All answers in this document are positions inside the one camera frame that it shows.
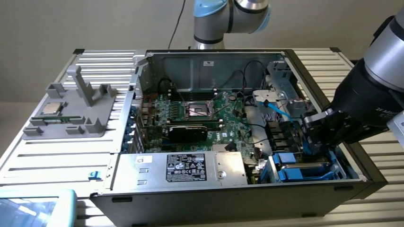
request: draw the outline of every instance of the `blue latch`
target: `blue latch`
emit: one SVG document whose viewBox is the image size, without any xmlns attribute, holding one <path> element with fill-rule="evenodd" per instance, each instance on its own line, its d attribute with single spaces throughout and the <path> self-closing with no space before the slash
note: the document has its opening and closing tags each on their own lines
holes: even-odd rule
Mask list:
<svg viewBox="0 0 404 227">
<path fill-rule="evenodd" d="M 294 153 L 276 153 L 272 158 L 275 164 L 296 164 Z"/>
<path fill-rule="evenodd" d="M 92 171 L 88 174 L 88 180 L 102 180 L 102 172 L 100 171 Z"/>
<path fill-rule="evenodd" d="M 304 177 L 300 168 L 286 168 L 278 172 L 279 178 L 283 182 L 296 181 L 327 181 L 334 179 L 334 172 L 328 172 L 323 176 Z"/>
<path fill-rule="evenodd" d="M 296 164 L 296 158 L 295 158 L 294 153 L 280 153 L 276 155 L 279 155 L 280 162 L 283 164 Z"/>
</svg>

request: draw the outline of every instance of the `warning label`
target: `warning label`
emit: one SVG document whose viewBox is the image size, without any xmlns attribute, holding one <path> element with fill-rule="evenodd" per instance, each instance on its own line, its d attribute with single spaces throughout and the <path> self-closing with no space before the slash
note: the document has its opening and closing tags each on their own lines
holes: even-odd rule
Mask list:
<svg viewBox="0 0 404 227">
<path fill-rule="evenodd" d="M 168 182 L 206 181 L 204 154 L 168 155 L 166 179 Z"/>
</svg>

